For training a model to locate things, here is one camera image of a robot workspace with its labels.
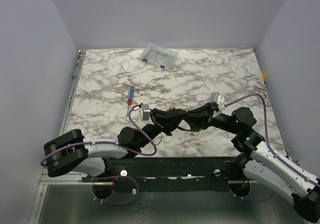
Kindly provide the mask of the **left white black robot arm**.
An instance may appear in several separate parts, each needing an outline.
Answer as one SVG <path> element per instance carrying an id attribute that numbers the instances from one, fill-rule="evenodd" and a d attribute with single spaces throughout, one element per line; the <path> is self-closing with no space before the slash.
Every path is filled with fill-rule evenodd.
<path id="1" fill-rule="evenodd" d="M 160 134 L 172 135 L 187 116 L 187 111 L 182 109 L 162 111 L 148 109 L 143 104 L 135 105 L 129 113 L 137 110 L 146 114 L 152 123 L 139 127 L 130 117 L 133 127 L 124 127 L 116 139 L 85 138 L 80 129 L 73 129 L 43 146 L 44 158 L 40 165 L 47 169 L 49 177 L 78 172 L 94 176 L 103 182 L 111 174 L 110 168 L 105 164 L 106 159 L 154 156 L 157 153 L 154 139 Z"/>

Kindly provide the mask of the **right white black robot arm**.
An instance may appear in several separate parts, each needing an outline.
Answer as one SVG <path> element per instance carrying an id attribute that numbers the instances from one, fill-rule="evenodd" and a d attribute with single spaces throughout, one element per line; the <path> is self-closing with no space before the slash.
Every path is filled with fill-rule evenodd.
<path id="1" fill-rule="evenodd" d="M 240 107 L 231 115 L 223 114 L 212 103 L 187 111 L 183 118 L 192 131 L 215 127 L 234 134 L 231 140 L 239 151 L 237 162 L 229 173 L 240 180 L 244 176 L 263 184 L 286 199 L 306 221 L 320 219 L 320 179 L 299 167 L 277 151 L 253 129 L 256 119 L 248 107 Z"/>

